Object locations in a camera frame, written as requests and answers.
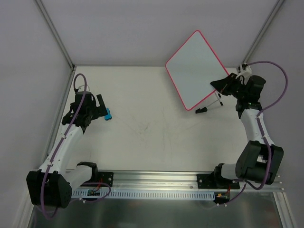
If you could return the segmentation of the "blue whiteboard eraser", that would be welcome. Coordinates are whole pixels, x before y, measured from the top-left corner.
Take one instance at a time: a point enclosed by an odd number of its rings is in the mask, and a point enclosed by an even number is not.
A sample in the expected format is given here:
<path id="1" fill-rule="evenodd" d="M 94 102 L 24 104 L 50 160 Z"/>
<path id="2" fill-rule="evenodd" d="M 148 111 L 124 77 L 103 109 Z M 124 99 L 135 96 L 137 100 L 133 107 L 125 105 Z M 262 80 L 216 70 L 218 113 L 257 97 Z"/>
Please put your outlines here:
<path id="1" fill-rule="evenodd" d="M 104 116 L 104 119 L 105 119 L 106 121 L 109 121 L 109 120 L 112 119 L 112 115 L 111 115 L 111 112 L 110 112 L 110 109 L 109 109 L 109 108 L 107 108 L 106 111 L 107 111 L 107 114 Z"/>

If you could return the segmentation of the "pink framed whiteboard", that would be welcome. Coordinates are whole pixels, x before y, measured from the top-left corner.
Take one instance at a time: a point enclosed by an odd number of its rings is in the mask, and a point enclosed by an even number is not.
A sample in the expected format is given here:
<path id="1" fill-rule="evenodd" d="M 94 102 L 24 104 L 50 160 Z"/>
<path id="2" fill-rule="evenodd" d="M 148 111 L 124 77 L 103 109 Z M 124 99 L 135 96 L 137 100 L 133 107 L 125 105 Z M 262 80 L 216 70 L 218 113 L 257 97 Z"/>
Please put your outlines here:
<path id="1" fill-rule="evenodd" d="M 215 93 L 212 81 L 229 75 L 200 30 L 194 31 L 175 51 L 165 69 L 187 111 Z"/>

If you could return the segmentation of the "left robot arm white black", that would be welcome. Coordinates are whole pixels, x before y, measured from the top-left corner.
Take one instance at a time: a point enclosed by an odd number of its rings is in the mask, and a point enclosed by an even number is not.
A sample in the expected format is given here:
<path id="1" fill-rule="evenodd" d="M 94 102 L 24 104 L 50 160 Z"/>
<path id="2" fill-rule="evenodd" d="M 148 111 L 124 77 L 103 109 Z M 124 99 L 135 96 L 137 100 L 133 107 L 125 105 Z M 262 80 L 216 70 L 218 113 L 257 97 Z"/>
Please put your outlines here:
<path id="1" fill-rule="evenodd" d="M 71 172 L 67 165 L 76 143 L 82 138 L 93 120 L 108 114 L 101 95 L 76 92 L 75 100 L 61 122 L 61 132 L 43 164 L 27 174 L 26 182 L 33 205 L 66 208 L 72 193 L 86 183 L 89 186 L 100 180 L 97 164 L 81 161 Z"/>

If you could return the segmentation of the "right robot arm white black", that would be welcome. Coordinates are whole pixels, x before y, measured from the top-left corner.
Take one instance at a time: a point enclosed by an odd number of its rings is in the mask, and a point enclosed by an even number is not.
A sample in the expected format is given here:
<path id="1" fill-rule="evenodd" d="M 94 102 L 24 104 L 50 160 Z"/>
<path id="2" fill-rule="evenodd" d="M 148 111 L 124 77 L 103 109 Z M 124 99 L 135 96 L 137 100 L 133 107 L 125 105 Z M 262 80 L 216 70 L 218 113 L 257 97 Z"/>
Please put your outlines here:
<path id="1" fill-rule="evenodd" d="M 259 99 L 265 83 L 260 76 L 241 80 L 234 73 L 210 83 L 220 94 L 232 95 L 237 100 L 236 111 L 245 128 L 247 144 L 235 164 L 235 175 L 249 184 L 258 183 L 257 189 L 274 182 L 284 155 L 264 124 Z"/>

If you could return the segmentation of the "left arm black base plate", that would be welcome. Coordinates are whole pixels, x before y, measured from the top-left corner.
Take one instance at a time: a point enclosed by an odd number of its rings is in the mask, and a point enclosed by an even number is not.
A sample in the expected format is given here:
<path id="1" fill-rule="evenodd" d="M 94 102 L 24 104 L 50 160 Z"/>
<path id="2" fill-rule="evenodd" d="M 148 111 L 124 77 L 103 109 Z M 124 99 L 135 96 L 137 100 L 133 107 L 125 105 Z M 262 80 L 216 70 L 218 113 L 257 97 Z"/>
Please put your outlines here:
<path id="1" fill-rule="evenodd" d="M 105 183 L 110 187 L 113 186 L 114 173 L 109 171 L 99 171 L 97 180 L 99 182 Z"/>

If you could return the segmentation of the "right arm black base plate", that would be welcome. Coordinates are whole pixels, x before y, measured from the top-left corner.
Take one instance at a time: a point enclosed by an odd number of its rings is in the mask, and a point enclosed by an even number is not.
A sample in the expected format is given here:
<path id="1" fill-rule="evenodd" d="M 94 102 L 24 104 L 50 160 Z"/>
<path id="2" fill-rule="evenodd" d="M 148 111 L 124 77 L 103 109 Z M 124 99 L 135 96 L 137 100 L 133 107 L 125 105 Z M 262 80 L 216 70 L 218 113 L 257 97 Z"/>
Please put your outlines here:
<path id="1" fill-rule="evenodd" d="M 213 172 L 197 174 L 197 185 L 199 189 L 240 189 L 239 183 L 217 176 Z"/>

